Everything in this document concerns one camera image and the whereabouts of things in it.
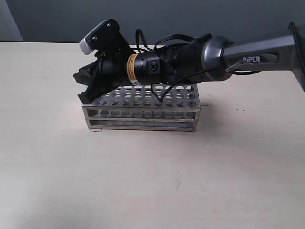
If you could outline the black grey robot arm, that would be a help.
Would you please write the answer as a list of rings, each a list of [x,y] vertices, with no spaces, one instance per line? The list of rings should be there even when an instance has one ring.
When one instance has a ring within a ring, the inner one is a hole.
[[[305,85],[305,27],[293,22],[283,32],[249,42],[211,34],[173,34],[153,48],[137,29],[135,44],[129,45],[114,19],[102,21],[80,41],[82,52],[96,57],[73,76],[87,87],[78,95],[82,103],[90,104],[123,86],[166,84],[173,88],[262,71],[290,71],[301,87]]]

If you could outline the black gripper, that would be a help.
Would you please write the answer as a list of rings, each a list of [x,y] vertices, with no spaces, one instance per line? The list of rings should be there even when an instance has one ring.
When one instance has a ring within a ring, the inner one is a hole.
[[[111,92],[119,86],[131,86],[127,76],[127,60],[135,51],[120,33],[120,26],[114,19],[95,33],[97,41],[93,47],[97,50],[98,60],[80,68],[73,77],[78,84],[87,86],[78,94],[83,104],[91,104],[97,98]]]

